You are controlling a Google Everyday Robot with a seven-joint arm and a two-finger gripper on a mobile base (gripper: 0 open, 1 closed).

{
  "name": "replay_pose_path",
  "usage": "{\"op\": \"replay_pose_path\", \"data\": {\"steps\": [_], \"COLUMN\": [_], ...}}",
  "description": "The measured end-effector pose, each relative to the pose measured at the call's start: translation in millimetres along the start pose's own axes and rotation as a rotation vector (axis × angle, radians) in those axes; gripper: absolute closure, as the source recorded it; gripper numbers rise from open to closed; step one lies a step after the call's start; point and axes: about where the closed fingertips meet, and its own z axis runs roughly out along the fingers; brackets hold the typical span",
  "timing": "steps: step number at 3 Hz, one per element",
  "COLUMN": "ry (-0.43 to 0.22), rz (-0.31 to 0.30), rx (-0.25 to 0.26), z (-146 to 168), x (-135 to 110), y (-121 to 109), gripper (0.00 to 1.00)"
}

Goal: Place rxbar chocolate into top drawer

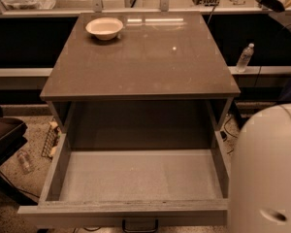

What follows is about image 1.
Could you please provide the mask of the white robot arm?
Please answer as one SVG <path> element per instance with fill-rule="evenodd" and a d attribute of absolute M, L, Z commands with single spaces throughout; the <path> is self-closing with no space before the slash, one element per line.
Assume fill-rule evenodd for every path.
<path fill-rule="evenodd" d="M 228 233 L 291 233 L 291 79 L 242 127 L 231 157 Z"/>

